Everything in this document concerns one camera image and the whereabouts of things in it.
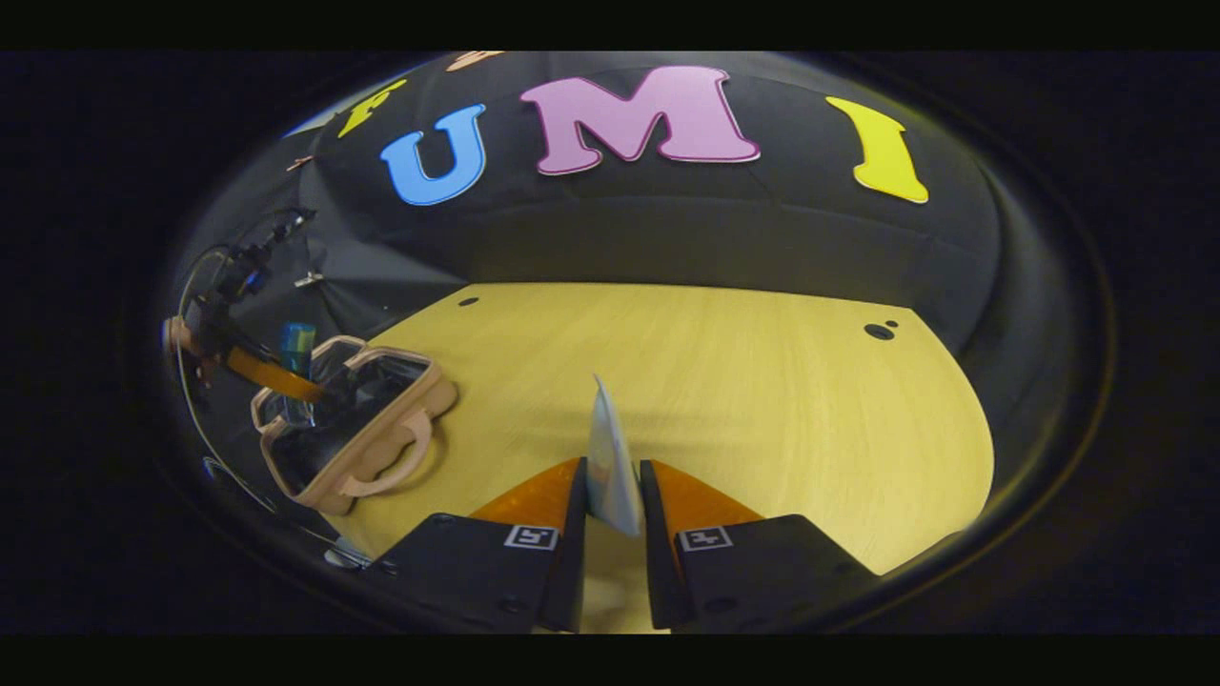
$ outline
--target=black fabric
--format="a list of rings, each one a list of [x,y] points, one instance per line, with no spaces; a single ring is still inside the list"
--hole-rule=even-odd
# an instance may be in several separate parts
[[[723,68],[738,126],[756,161],[676,162],[656,145],[626,162],[605,151],[589,171],[537,171],[545,143],[520,94],[584,77],[621,98],[665,65]],[[316,173],[361,240],[411,255],[471,282],[606,281],[725,286],[917,308],[950,352],[972,331],[999,259],[996,206],[975,161],[919,112],[778,55],[728,52],[506,52],[445,72],[439,60],[407,74],[360,127],[321,133]],[[916,205],[855,182],[863,160],[836,95],[882,109],[905,140],[931,200]],[[487,167],[466,193],[432,206],[395,194],[382,149],[423,132],[418,154],[438,176],[454,164],[442,116],[481,103]],[[600,146],[593,137],[586,140]]]
[[[293,496],[304,491],[356,433],[427,370],[422,363],[382,355],[359,369],[340,365],[328,378],[320,377],[327,397],[314,405],[315,426],[289,426],[268,448]]]

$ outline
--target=white card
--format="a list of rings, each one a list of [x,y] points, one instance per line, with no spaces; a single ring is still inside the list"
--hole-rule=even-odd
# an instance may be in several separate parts
[[[593,402],[593,428],[589,431],[589,510],[594,518],[637,537],[644,524],[639,481],[610,393],[598,375],[593,378],[598,382],[598,395]]]

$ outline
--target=wooden table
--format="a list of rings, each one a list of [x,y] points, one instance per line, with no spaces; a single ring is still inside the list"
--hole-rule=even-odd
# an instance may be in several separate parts
[[[892,339],[865,332],[887,321]],[[803,514],[877,574],[967,526],[991,488],[982,408],[903,308],[722,288],[475,284],[371,343],[436,359],[459,389],[414,476],[327,518],[373,557],[428,514],[470,514],[587,454],[593,374],[634,459],[684,470],[764,516]],[[654,631],[643,537],[588,524],[582,632]]]

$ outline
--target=bag handle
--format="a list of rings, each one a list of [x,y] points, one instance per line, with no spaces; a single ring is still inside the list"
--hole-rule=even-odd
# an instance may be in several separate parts
[[[339,487],[339,494],[354,498],[372,496],[373,493],[388,491],[401,483],[407,476],[411,476],[411,472],[420,466],[423,455],[428,452],[428,443],[432,442],[432,417],[428,416],[428,411],[425,408],[420,408],[400,421],[399,426],[410,428],[411,433],[415,435],[415,447],[411,448],[411,454],[395,465],[389,474],[376,481],[360,481],[355,475],[348,475],[343,486]]]
[[[279,419],[279,414],[277,413],[276,416],[271,417],[271,421],[262,424],[262,404],[267,402],[267,398],[270,398],[272,393],[274,393],[274,391],[271,388],[264,388],[254,395],[253,400],[250,400],[250,419],[254,421],[254,428],[259,433],[266,433],[267,430],[271,428],[271,425]]]

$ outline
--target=blue letter u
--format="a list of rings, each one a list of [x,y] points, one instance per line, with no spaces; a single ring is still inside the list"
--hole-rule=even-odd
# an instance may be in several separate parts
[[[483,176],[487,155],[483,139],[478,134],[478,115],[483,105],[471,105],[437,120],[437,131],[449,132],[449,144],[454,153],[454,168],[439,178],[423,173],[423,161],[416,144],[423,132],[407,133],[382,150],[382,160],[389,165],[389,178],[394,190],[410,205],[436,205],[466,192]]]

